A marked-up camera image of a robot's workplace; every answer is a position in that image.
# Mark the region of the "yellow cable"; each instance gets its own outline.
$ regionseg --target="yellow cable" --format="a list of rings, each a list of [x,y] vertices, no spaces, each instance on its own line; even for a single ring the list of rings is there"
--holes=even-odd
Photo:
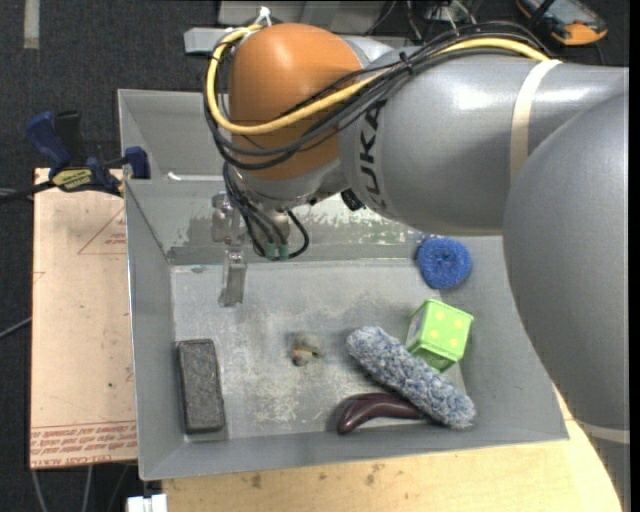
[[[234,32],[231,32],[229,35],[225,36],[221,41],[221,45],[218,46],[216,51],[213,53],[211,57],[211,61],[209,63],[209,69],[207,71],[207,81],[206,81],[207,104],[209,106],[209,110],[211,111],[211,115],[215,119],[216,123],[218,123],[219,126],[228,130],[231,133],[235,133],[238,135],[261,135],[264,133],[270,133],[270,132],[279,130],[281,128],[285,128],[306,117],[316,114],[322,110],[326,111],[327,108],[330,108],[340,103],[341,101],[344,101],[345,99],[349,98],[353,94],[357,93],[360,89],[365,87],[369,82],[371,82],[372,80],[376,79],[379,75],[384,73],[384,72],[381,72],[376,75],[373,75],[365,80],[362,80],[361,82],[358,82],[349,87],[341,89],[338,92],[335,92],[329,96],[321,98],[318,101],[315,101],[310,105],[307,105],[306,107],[300,108],[284,117],[280,117],[273,121],[269,121],[256,126],[242,126],[242,125],[234,124],[230,122],[228,119],[226,119],[220,112],[220,109],[218,108],[218,103],[215,98],[214,90],[213,90],[213,84],[215,82],[216,71],[218,67],[218,60],[220,59],[220,57],[222,56],[222,53],[225,50],[225,46],[222,43],[233,42],[237,39],[241,39],[245,37],[247,34],[255,32],[260,28],[262,28],[260,25],[251,25],[250,27],[246,27],[246,28],[243,27],[242,29],[238,29]],[[549,60],[549,57],[547,55],[524,43],[520,43],[518,41],[512,41],[510,39],[505,39],[500,37],[470,39],[469,41],[456,43],[450,46],[449,48],[446,48],[438,52],[438,54],[447,53],[455,50],[469,49],[469,48],[502,48],[502,49],[511,50],[511,51],[520,53],[521,55],[524,55],[525,57],[528,57],[530,59],[539,60],[539,61]]]

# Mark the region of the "small brown object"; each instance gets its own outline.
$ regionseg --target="small brown object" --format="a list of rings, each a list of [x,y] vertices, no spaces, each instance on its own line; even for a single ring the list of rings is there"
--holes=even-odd
[[[339,434],[348,434],[374,418],[419,420],[424,416],[411,402],[389,393],[364,393],[352,396],[338,419]]]

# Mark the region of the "wooden table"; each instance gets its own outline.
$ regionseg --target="wooden table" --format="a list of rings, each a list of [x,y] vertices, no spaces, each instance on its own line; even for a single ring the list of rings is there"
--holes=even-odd
[[[171,512],[615,512],[597,453],[561,400],[570,439],[163,481]]]

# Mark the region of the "metal bracket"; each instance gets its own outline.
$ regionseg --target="metal bracket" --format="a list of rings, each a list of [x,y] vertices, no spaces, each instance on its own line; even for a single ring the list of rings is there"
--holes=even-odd
[[[223,307],[242,303],[247,262],[242,249],[225,251],[222,273],[222,292],[218,304]]]

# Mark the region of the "blue clamp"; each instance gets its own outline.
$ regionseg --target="blue clamp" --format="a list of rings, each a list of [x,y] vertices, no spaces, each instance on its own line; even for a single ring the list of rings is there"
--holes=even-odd
[[[29,122],[27,137],[38,151],[52,160],[49,181],[65,192],[94,190],[121,196],[122,181],[109,172],[109,164],[129,164],[135,179],[151,177],[147,154],[140,146],[127,148],[124,157],[106,165],[90,157],[84,167],[69,167],[71,156],[56,133],[53,115],[48,111]]]

